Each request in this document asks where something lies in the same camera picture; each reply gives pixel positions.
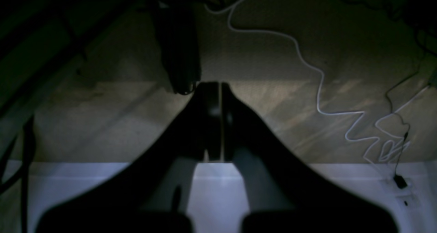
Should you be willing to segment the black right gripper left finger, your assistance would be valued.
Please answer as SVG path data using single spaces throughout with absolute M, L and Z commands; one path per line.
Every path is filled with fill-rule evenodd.
M 114 177 L 47 210 L 37 233 L 192 233 L 182 206 L 198 162 L 220 158 L 219 83 L 198 84 L 186 107 Z

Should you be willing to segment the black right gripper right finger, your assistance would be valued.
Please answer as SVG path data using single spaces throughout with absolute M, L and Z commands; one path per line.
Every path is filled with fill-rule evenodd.
M 224 159 L 243 178 L 242 233 L 397 233 L 384 208 L 325 179 L 296 157 L 222 84 Z

